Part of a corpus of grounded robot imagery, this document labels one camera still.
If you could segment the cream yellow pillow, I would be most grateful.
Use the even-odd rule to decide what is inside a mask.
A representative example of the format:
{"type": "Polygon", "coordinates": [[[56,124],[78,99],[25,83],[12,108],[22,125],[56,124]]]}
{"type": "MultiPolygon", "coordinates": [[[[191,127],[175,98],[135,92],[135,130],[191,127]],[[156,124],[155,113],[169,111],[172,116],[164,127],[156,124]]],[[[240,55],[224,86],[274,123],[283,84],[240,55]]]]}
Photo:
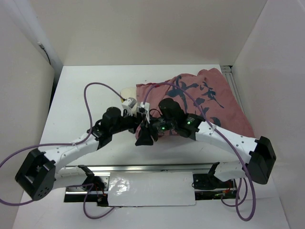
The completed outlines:
{"type": "Polygon", "coordinates": [[[121,92],[120,92],[120,95],[124,99],[132,97],[132,98],[136,99],[136,101],[137,101],[136,88],[135,87],[128,87],[128,88],[122,89],[121,92]]]}

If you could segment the pink red printed pillowcase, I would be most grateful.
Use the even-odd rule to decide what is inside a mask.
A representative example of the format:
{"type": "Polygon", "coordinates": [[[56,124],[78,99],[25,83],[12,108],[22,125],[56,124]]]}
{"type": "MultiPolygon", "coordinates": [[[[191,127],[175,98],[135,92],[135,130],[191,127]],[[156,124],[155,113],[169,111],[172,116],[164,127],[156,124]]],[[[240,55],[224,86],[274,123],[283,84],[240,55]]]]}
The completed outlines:
{"type": "Polygon", "coordinates": [[[254,137],[253,129],[224,76],[215,68],[201,70],[197,75],[183,73],[166,85],[151,88],[153,84],[138,84],[136,99],[150,104],[150,114],[160,117],[159,102],[172,98],[186,113],[205,115],[208,120],[224,129],[254,137]]]}

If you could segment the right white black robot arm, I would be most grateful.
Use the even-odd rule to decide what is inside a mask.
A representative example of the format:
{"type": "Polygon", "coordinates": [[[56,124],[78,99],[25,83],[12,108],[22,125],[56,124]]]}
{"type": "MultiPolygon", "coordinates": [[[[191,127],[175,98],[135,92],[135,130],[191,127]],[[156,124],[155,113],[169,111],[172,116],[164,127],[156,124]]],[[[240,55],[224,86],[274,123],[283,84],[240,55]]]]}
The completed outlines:
{"type": "Polygon", "coordinates": [[[179,136],[194,141],[208,143],[237,157],[233,162],[216,162],[209,171],[208,182],[219,187],[224,181],[250,178],[254,183],[268,183],[276,162],[271,141],[261,136],[259,139],[246,137],[210,124],[196,114],[185,113],[171,98],[159,102],[160,116],[150,115],[148,103],[140,103],[137,115],[143,121],[136,140],[136,146],[152,146],[167,131],[175,131],[179,136]]]}

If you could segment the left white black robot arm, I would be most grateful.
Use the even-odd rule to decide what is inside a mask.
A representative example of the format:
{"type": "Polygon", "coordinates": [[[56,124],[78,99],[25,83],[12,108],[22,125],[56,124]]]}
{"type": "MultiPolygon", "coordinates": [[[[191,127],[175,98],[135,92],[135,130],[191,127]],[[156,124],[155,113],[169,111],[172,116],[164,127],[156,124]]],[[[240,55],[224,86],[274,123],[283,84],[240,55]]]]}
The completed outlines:
{"type": "Polygon", "coordinates": [[[66,167],[76,159],[95,152],[111,142],[112,136],[123,131],[135,133],[140,119],[127,110],[110,107],[92,129],[87,130],[76,143],[57,146],[44,152],[38,147],[26,156],[15,180],[24,191],[37,201],[47,196],[51,190],[78,185],[83,190],[97,187],[104,191],[105,183],[85,165],[66,167]]]}

